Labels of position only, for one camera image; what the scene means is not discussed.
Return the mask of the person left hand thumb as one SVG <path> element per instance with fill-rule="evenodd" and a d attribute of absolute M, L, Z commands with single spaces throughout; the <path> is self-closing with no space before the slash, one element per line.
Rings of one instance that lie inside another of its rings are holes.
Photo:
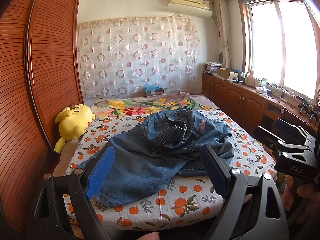
<path fill-rule="evenodd" d="M 148 233 L 137 240 L 159 240 L 159 232 Z"/>

